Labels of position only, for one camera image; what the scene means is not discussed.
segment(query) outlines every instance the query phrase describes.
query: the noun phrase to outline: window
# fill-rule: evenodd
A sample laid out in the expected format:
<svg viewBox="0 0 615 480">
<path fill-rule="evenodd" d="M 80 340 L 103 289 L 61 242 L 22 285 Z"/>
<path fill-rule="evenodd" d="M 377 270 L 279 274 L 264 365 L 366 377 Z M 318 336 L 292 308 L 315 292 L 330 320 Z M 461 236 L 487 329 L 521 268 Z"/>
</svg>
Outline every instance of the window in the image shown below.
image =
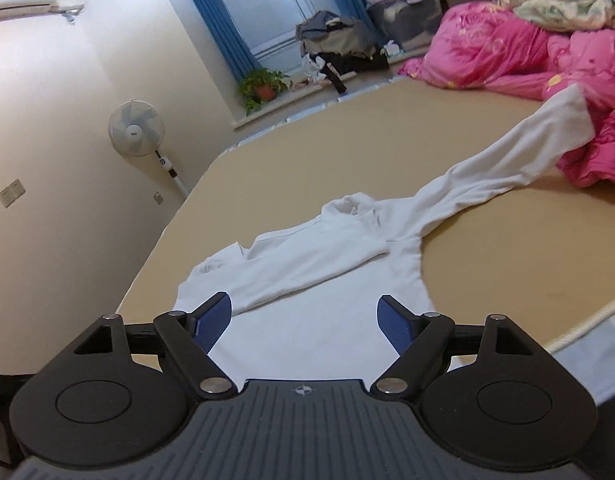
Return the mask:
<svg viewBox="0 0 615 480">
<path fill-rule="evenodd" d="M 314 14 L 316 6 L 332 8 L 331 0 L 223 1 L 256 59 L 267 68 L 286 73 L 301 66 L 296 26 Z"/>
</svg>

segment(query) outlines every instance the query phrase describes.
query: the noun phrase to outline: mattress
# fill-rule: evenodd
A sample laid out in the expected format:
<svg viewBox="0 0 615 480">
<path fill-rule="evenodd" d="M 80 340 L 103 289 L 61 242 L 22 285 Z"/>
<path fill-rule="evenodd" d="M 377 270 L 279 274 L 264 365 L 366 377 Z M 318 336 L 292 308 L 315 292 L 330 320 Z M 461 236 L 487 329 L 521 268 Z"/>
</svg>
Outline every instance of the mattress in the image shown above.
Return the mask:
<svg viewBox="0 0 615 480">
<path fill-rule="evenodd" d="M 172 308 L 193 266 L 314 218 L 335 198 L 413 196 L 539 106 L 402 80 L 227 152 L 163 232 L 119 313 L 152 320 Z M 555 349 L 615 312 L 615 186 L 577 189 L 551 171 L 444 222 L 425 239 L 423 273 L 438 311 L 457 322 L 502 312 Z"/>
</svg>

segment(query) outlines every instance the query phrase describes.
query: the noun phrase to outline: plastic storage bin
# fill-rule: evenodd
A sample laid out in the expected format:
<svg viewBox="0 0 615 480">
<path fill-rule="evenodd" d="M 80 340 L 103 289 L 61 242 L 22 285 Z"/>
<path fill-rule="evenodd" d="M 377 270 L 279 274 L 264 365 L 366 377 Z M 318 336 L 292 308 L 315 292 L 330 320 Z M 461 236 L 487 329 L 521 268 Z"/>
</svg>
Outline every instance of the plastic storage bin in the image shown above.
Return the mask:
<svg viewBox="0 0 615 480">
<path fill-rule="evenodd" d="M 440 0 L 381 0 L 367 12 L 404 51 L 430 44 L 443 17 Z"/>
</svg>

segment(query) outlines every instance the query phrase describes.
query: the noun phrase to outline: pink comforter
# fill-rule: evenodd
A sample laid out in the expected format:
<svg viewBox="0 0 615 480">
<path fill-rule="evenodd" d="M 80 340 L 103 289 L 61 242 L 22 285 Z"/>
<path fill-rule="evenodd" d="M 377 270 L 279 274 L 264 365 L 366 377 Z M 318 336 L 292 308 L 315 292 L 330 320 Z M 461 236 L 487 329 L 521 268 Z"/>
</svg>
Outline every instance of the pink comforter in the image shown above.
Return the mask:
<svg viewBox="0 0 615 480">
<path fill-rule="evenodd" d="M 577 83 L 597 135 L 566 153 L 558 167 L 577 186 L 615 183 L 615 30 L 547 32 L 484 2 L 450 9 L 430 52 L 400 73 L 440 88 L 486 88 L 546 100 Z"/>
</svg>

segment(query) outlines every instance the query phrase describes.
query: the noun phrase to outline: potted plant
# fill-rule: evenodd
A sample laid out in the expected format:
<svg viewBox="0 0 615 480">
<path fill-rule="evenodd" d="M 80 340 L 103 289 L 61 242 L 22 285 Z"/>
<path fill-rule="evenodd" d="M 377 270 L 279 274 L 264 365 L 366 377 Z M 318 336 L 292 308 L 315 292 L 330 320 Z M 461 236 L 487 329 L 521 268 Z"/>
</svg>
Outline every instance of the potted plant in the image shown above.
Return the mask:
<svg viewBox="0 0 615 480">
<path fill-rule="evenodd" d="M 283 72 L 272 71 L 267 68 L 257 68 L 246 75 L 239 84 L 238 92 L 243 96 L 248 115 L 277 98 L 288 89 L 283 78 Z"/>
</svg>

